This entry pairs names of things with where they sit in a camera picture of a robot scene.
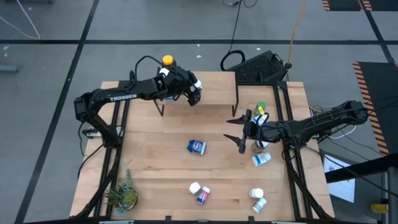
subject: concrete floor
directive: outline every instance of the concrete floor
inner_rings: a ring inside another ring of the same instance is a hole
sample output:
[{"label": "concrete floor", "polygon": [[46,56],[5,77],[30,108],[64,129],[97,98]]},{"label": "concrete floor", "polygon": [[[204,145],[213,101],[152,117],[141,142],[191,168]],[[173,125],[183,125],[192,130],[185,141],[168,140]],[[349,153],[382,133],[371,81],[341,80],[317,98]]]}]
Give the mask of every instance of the concrete floor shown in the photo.
[{"label": "concrete floor", "polygon": [[[45,40],[78,40],[85,26],[93,0],[57,0],[54,4],[24,1],[30,17]],[[242,8],[236,39],[289,40],[301,1],[262,0],[250,9]],[[159,39],[230,39],[236,10],[221,0],[100,0],[87,39],[159,40]],[[395,30],[398,12],[372,12],[382,36],[398,40]],[[34,35],[29,21],[13,2],[0,2],[0,16]],[[26,39],[0,21],[1,39]],[[309,1],[298,27],[297,40],[377,40],[364,12],[326,12],[322,1]],[[76,45],[0,44],[0,64],[19,64],[18,74],[0,74],[0,222],[14,222],[37,157],[54,114]],[[43,171],[32,197],[25,222],[67,218],[81,163],[73,100],[98,88],[102,81],[124,80],[143,55],[161,58],[172,54],[190,70],[219,70],[227,44],[178,45],[85,45],[78,62]],[[233,49],[253,57],[272,50],[287,60],[288,45],[234,45]],[[398,46],[390,45],[393,57]],[[310,105],[331,107],[346,100],[361,100],[353,73],[353,61],[386,62],[378,45],[295,45],[290,79],[302,81]],[[226,62],[234,65],[238,58]],[[140,64],[139,79],[155,75],[151,61]],[[369,123],[358,126],[354,140],[377,149]],[[337,143],[368,159],[379,155],[343,138]],[[364,159],[329,141],[320,147],[351,161]],[[342,220],[373,222],[357,216],[369,202],[380,196],[377,189],[358,182],[355,206],[332,198],[336,216]]]}]

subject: small succulent plant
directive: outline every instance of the small succulent plant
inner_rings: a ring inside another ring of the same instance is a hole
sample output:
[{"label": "small succulent plant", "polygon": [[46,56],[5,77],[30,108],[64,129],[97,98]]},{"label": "small succulent plant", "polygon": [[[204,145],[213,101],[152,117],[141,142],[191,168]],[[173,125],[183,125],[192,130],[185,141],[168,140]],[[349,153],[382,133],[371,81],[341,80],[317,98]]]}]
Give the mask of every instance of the small succulent plant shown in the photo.
[{"label": "small succulent plant", "polygon": [[132,187],[131,171],[127,169],[127,180],[105,193],[108,204],[114,205],[118,214],[126,214],[137,203],[138,193]]}]

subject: green object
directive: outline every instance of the green object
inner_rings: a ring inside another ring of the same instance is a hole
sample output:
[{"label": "green object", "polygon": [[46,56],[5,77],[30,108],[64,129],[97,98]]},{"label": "green object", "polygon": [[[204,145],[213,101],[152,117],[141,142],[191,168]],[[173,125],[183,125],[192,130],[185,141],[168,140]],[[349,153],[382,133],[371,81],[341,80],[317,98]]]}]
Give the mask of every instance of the green object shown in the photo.
[{"label": "green object", "polygon": [[127,169],[127,180],[117,188],[111,188],[105,193],[108,204],[114,205],[118,214],[126,214],[132,209],[138,199],[138,193],[132,187],[131,171]]},{"label": "green object", "polygon": [[261,114],[260,111],[259,111],[259,107],[261,107],[262,110],[265,111],[266,107],[267,107],[266,102],[260,101],[260,102],[257,103],[256,108],[254,109],[254,116],[257,116],[257,115]]}]

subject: table leg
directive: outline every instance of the table leg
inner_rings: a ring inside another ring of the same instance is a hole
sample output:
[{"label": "table leg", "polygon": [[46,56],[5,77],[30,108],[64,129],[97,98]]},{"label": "table leg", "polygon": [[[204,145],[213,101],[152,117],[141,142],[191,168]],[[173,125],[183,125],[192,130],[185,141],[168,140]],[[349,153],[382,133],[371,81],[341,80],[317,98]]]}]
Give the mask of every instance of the table leg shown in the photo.
[{"label": "table leg", "polygon": [[235,106],[232,106],[232,117],[235,117],[236,110],[238,110],[238,105],[239,105],[239,102],[237,102]]},{"label": "table leg", "polygon": [[164,105],[162,105],[162,109],[160,109],[159,105],[156,103],[156,100],[154,100],[154,103],[156,105],[157,111],[159,111],[160,115],[163,116],[163,114],[164,114]]}]

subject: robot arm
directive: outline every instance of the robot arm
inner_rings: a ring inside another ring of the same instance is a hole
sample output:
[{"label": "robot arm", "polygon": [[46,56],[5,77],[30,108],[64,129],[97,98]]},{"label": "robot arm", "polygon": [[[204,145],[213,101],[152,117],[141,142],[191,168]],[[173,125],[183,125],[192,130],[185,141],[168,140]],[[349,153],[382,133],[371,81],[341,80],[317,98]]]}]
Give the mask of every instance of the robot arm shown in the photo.
[{"label": "robot arm", "polygon": [[195,75],[180,67],[158,69],[158,75],[143,81],[136,81],[134,72],[130,72],[130,81],[124,86],[106,90],[96,89],[75,99],[75,116],[81,122],[87,122],[97,129],[103,138],[104,147],[116,147],[120,139],[116,127],[106,124],[98,115],[106,103],[143,99],[164,100],[172,97],[177,100],[180,95],[188,98],[191,106],[200,101],[200,90],[194,86]]},{"label": "robot arm", "polygon": [[239,152],[245,152],[246,139],[255,139],[266,142],[279,142],[284,139],[291,146],[301,147],[312,136],[335,128],[342,124],[363,124],[368,119],[366,108],[358,101],[347,101],[334,107],[326,113],[322,113],[301,121],[271,121],[257,125],[251,120],[251,111],[239,119],[227,122],[243,124],[243,138],[225,135],[233,140],[239,147]]}]

